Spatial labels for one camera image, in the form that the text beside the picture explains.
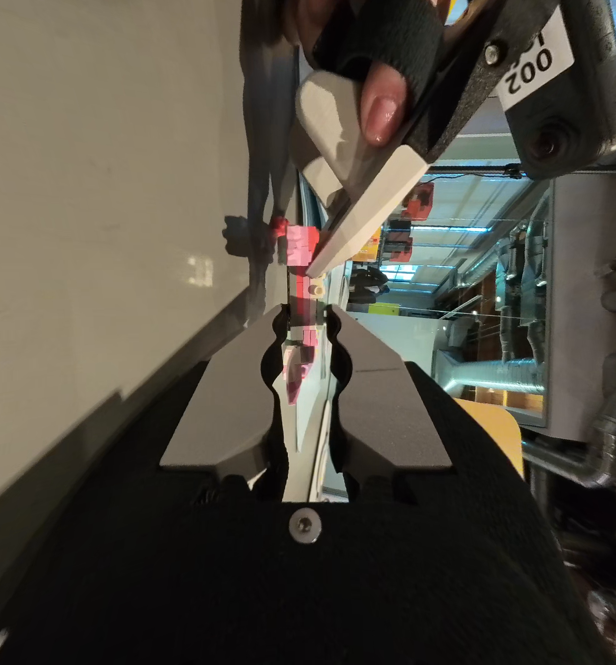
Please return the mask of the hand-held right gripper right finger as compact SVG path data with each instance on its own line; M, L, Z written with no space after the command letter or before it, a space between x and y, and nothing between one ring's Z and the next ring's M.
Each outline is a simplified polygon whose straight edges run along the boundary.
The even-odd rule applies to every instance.
M326 309L336 380L330 453L346 484L441 473L451 459L401 356L337 305Z

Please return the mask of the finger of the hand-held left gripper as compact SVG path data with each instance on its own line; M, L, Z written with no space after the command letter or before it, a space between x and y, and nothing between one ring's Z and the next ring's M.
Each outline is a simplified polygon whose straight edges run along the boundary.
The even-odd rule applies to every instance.
M319 246L306 269L309 278L350 260L417 185L430 165L409 145L400 145L381 166L359 199Z

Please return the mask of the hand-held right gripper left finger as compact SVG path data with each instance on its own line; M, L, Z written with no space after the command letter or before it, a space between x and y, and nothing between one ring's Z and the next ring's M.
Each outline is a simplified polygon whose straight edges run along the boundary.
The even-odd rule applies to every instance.
M289 309L273 307L207 362L160 459L163 471L284 486L289 460L279 394Z

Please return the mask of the pink toy brick model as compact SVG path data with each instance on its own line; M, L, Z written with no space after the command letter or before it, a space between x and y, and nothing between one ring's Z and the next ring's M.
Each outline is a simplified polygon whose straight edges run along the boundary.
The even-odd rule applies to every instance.
M306 269L313 260L319 241L316 229L288 225L285 237L278 239L279 258L287 267L287 337L283 344L283 379L287 402L294 406L301 386L317 355L319 331L323 325L323 304L309 297Z

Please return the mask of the person's left hand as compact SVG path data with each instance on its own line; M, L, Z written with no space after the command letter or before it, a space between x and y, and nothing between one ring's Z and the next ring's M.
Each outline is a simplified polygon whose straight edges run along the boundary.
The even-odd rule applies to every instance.
M408 85L403 75L382 62L370 65L360 101L364 139L375 148L387 145L406 115Z

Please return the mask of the tan wooden board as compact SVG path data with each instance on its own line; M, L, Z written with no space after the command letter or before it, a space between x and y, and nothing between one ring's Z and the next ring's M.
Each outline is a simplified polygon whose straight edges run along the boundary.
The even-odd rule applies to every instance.
M499 405L460 398L454 401L487 432L524 479L521 430L512 414Z

